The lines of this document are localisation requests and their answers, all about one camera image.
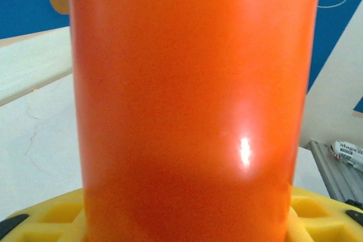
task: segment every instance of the white wall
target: white wall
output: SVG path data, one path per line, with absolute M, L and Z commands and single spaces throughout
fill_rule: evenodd
M 363 1 L 306 97 L 300 145 L 345 140 L 363 146 Z

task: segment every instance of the yellow plastic base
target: yellow plastic base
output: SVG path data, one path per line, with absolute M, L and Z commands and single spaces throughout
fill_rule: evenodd
M 286 242 L 362 242 L 363 227 L 345 214 L 361 211 L 300 188 L 294 188 Z M 81 189 L 26 208 L 11 216 L 29 217 L 1 242 L 86 242 Z

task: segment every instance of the orange container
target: orange container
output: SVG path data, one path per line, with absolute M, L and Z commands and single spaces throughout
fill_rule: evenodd
M 284 241 L 317 0 L 70 0 L 89 242 Z

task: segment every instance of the white surface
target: white surface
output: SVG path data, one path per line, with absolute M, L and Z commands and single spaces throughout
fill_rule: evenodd
M 306 96 L 300 145 L 335 140 L 363 146 L 363 114 L 353 112 L 363 96 L 363 2 Z
M 0 107 L 0 120 L 0 220 L 82 186 L 72 75 Z M 327 196 L 302 148 L 294 184 Z
M 36 33 L 18 43 L 0 40 L 0 105 L 70 72 L 69 27 Z

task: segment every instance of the orange plastic jar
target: orange plastic jar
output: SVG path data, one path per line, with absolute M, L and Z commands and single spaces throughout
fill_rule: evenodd
M 70 0 L 89 242 L 283 242 L 317 0 Z

